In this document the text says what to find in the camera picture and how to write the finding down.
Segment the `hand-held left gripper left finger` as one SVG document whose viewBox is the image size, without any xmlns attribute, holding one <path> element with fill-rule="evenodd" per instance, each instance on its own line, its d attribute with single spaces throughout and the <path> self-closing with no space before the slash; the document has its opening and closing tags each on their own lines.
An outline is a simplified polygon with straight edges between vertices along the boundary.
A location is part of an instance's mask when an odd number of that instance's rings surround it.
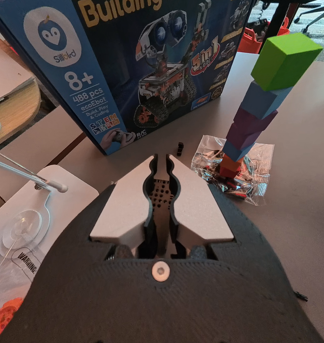
<svg viewBox="0 0 324 343">
<path fill-rule="evenodd" d="M 113 186 L 90 238 L 92 241 L 138 249 L 140 258 L 153 259 L 158 249 L 153 206 L 158 155 L 148 157 Z"/>
</svg>

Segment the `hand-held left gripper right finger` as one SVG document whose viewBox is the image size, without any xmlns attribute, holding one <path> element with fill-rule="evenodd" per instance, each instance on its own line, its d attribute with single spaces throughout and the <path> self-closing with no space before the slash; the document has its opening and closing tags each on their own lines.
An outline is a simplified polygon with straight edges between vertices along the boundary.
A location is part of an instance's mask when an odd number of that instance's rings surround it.
<svg viewBox="0 0 324 343">
<path fill-rule="evenodd" d="M 185 259 L 195 246 L 234 241 L 234 235 L 206 181 L 173 155 L 166 155 L 170 203 L 170 239 L 173 259 Z"/>
</svg>

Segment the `red foam cube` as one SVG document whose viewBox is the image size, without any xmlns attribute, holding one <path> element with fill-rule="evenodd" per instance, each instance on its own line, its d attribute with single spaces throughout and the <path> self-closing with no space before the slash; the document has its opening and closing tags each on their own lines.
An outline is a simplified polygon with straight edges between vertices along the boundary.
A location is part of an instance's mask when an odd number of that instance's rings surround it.
<svg viewBox="0 0 324 343">
<path fill-rule="evenodd" d="M 225 167 L 220 167 L 219 175 L 223 178 L 230 178 L 234 179 L 241 171 L 241 167 L 239 166 L 237 170 L 233 171 Z"/>
</svg>

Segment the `orange foam cube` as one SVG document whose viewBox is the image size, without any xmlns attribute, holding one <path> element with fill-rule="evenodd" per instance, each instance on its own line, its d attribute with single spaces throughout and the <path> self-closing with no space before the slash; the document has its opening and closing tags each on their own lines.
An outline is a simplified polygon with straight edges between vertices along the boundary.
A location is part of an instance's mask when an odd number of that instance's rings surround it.
<svg viewBox="0 0 324 343">
<path fill-rule="evenodd" d="M 225 169 L 231 171 L 236 171 L 241 166 L 243 160 L 244 157 L 242 157 L 238 161 L 233 161 L 228 155 L 224 155 L 220 163 L 220 167 L 224 167 Z"/>
</svg>

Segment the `blue foam cube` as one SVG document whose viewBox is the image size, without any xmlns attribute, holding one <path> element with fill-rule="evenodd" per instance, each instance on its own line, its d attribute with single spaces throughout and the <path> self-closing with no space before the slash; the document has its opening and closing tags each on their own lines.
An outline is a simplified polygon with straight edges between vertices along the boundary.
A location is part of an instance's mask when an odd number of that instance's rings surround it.
<svg viewBox="0 0 324 343">
<path fill-rule="evenodd" d="M 258 119 L 264 119 L 280 107 L 292 89 L 293 87 L 264 91 L 253 80 L 240 104 L 240 108 Z"/>
<path fill-rule="evenodd" d="M 255 143 L 247 146 L 246 148 L 242 148 L 241 150 L 237 149 L 231 142 L 226 140 L 222 152 L 227 155 L 231 160 L 234 162 L 237 162 L 242 157 L 244 157 L 248 152 L 251 150 L 251 148 L 254 146 Z"/>
</svg>

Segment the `purple foam cube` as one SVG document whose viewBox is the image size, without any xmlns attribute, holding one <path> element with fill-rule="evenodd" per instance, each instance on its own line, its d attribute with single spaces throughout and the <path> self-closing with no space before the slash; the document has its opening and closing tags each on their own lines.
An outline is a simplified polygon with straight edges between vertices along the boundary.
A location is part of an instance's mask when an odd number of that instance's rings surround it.
<svg viewBox="0 0 324 343">
<path fill-rule="evenodd" d="M 253 134 L 256 132 L 264 131 L 277 114 L 278 111 L 275 110 L 267 115 L 265 118 L 259 119 L 253 114 L 239 107 L 233 119 L 233 123 L 235 124 L 239 132 L 246 135 Z"/>
<path fill-rule="evenodd" d="M 250 134 L 242 133 L 239 131 L 237 125 L 232 123 L 226 136 L 226 140 L 230 142 L 237 150 L 243 150 L 244 148 L 255 143 L 261 133 L 262 131 Z"/>
</svg>

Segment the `green foam cube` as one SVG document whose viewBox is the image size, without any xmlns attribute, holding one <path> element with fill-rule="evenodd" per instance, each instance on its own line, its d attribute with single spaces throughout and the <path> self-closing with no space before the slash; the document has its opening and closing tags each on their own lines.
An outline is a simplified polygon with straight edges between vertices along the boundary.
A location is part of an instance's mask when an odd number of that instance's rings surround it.
<svg viewBox="0 0 324 343">
<path fill-rule="evenodd" d="M 264 91 L 293 87 L 322 50 L 302 33 L 269 37 L 251 76 Z"/>
</svg>

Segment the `black perforated building plate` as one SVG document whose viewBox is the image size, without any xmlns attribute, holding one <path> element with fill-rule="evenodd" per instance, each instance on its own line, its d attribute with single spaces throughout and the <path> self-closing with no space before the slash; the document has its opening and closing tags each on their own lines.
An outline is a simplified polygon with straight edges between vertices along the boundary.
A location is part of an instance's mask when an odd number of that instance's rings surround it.
<svg viewBox="0 0 324 343">
<path fill-rule="evenodd" d="M 149 195 L 152 203 L 152 213 L 157 233 L 157 257 L 164 257 L 167 251 L 170 235 L 170 204 L 173 195 L 169 189 L 169 181 L 154 179 L 154 189 Z"/>
</svg>

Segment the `white booklet stand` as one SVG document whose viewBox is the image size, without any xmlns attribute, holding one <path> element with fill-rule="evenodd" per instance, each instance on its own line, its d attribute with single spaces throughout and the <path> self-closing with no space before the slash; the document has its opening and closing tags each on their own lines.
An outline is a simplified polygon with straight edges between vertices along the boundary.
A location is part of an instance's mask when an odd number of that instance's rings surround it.
<svg viewBox="0 0 324 343">
<path fill-rule="evenodd" d="M 49 186 L 36 190 L 30 180 L 0 207 L 2 257 L 21 248 L 38 248 L 46 254 L 66 226 L 99 195 L 59 165 L 49 165 L 39 174 L 67 191 Z"/>
</svg>

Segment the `clear plastic parts bag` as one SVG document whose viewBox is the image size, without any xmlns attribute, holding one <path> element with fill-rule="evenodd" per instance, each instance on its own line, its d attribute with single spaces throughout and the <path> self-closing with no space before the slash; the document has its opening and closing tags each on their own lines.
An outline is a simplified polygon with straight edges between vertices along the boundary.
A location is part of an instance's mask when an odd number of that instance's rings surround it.
<svg viewBox="0 0 324 343">
<path fill-rule="evenodd" d="M 225 142 L 226 139 L 204 135 L 190 169 L 227 195 L 255 206 L 265 205 L 274 145 L 255 143 L 243 158 L 237 174 L 229 178 L 220 174 Z"/>
</svg>

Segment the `large clear warning bag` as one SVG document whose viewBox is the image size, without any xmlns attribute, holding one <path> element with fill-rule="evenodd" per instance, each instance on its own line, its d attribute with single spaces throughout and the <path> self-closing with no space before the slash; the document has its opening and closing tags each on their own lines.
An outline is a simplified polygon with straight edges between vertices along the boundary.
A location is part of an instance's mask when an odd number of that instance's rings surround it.
<svg viewBox="0 0 324 343">
<path fill-rule="evenodd" d="M 0 334 L 18 311 L 45 257 L 38 246 L 9 250 L 0 262 Z"/>
</svg>

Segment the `blue robot kit box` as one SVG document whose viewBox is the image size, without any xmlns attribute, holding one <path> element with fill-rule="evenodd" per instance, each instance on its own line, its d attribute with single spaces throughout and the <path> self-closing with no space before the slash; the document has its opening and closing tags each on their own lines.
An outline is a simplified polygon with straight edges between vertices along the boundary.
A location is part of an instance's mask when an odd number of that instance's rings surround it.
<svg viewBox="0 0 324 343">
<path fill-rule="evenodd" d="M 220 98 L 254 1 L 8 0 L 0 32 L 104 155 Z"/>
</svg>

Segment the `orange tote bag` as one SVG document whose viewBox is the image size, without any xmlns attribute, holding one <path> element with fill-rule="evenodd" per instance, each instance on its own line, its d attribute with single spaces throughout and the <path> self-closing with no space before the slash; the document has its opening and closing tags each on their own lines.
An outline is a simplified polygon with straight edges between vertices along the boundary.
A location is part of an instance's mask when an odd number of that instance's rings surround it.
<svg viewBox="0 0 324 343">
<path fill-rule="evenodd" d="M 260 19 L 247 24 L 238 52 L 258 54 L 269 24 L 270 21 L 267 19 Z"/>
</svg>

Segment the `black table leg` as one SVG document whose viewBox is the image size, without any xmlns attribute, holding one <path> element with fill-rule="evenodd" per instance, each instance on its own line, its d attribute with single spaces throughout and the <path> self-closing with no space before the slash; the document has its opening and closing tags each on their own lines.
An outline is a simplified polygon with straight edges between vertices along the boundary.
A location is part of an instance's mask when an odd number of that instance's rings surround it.
<svg viewBox="0 0 324 343">
<path fill-rule="evenodd" d="M 278 6 L 275 10 L 275 13 L 271 19 L 271 22 L 267 28 L 265 39 L 273 36 L 277 36 L 284 19 L 289 10 L 290 4 L 293 3 L 293 0 L 271 0 L 271 3 L 277 3 Z"/>
</svg>

